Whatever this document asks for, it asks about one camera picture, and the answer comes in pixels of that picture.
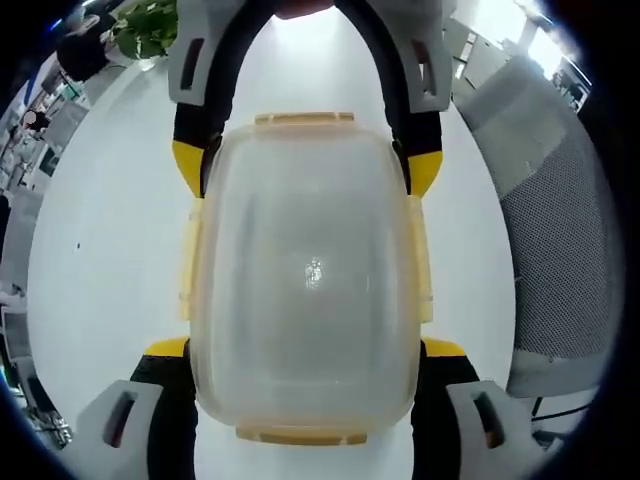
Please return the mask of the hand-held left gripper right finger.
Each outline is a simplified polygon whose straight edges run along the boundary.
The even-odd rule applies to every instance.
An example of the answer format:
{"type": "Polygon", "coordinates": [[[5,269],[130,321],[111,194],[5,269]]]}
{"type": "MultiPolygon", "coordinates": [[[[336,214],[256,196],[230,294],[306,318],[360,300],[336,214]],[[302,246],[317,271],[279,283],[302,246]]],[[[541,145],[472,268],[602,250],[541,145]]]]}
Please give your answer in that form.
{"type": "Polygon", "coordinates": [[[524,405],[452,342],[421,341],[410,423],[414,479],[526,479],[545,456],[524,405]]]}

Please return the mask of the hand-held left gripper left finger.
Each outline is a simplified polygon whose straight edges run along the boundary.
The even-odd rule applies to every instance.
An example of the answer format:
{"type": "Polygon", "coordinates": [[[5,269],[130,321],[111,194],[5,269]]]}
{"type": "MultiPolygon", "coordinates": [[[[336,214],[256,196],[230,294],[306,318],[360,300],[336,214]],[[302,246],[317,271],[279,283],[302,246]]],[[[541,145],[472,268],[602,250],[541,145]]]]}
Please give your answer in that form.
{"type": "Polygon", "coordinates": [[[188,338],[145,350],[80,413],[73,438],[77,479],[194,479],[198,413],[188,338]]]}

